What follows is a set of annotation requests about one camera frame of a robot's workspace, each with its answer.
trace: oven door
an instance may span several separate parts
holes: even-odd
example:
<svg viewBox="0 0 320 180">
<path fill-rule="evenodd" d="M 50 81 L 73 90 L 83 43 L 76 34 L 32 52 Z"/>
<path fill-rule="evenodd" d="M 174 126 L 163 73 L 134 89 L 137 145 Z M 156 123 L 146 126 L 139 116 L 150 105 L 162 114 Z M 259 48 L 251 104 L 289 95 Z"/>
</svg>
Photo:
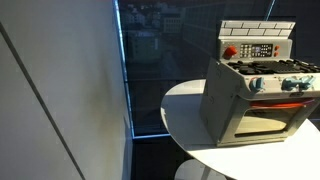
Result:
<svg viewBox="0 0 320 180">
<path fill-rule="evenodd" d="M 254 101 L 235 132 L 236 137 L 277 133 L 287 130 L 294 115 L 314 99 L 295 100 L 295 102 Z"/>
</svg>

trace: stovetop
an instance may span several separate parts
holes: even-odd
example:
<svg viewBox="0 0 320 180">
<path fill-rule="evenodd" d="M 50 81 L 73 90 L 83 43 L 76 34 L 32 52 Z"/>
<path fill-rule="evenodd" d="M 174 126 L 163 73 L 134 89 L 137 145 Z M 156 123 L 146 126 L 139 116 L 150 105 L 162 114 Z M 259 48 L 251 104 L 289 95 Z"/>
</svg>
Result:
<svg viewBox="0 0 320 180">
<path fill-rule="evenodd" d="M 238 61 L 227 63 L 243 75 L 319 73 L 320 67 L 300 60 Z"/>
</svg>

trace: white round table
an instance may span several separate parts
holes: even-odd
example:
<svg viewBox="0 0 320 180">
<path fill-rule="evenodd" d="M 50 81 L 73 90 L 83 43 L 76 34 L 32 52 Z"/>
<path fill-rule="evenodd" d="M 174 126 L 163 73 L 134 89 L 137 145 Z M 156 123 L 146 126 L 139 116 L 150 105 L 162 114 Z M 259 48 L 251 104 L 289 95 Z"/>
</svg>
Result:
<svg viewBox="0 0 320 180">
<path fill-rule="evenodd" d="M 164 125 L 184 151 L 234 179 L 320 179 L 320 133 L 309 120 L 284 142 L 216 148 L 199 115 L 204 84 L 179 84 L 162 100 Z"/>
</svg>

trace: red button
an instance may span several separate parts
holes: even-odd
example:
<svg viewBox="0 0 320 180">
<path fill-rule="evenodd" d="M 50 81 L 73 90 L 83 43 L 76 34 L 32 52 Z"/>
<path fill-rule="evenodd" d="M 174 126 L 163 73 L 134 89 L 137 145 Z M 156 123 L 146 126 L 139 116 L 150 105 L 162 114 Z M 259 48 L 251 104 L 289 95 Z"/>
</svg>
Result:
<svg viewBox="0 0 320 180">
<path fill-rule="evenodd" d="M 277 51 L 278 49 L 280 49 L 280 46 L 277 45 L 276 47 L 274 47 L 274 50 Z"/>
<path fill-rule="evenodd" d="M 237 54 L 237 49 L 236 49 L 236 47 L 234 47 L 234 46 L 229 46 L 229 47 L 226 49 L 226 51 L 224 52 L 224 55 L 225 55 L 225 56 L 229 56 L 229 57 L 231 57 L 231 56 L 233 56 L 233 55 L 235 55 L 235 54 Z"/>
</svg>

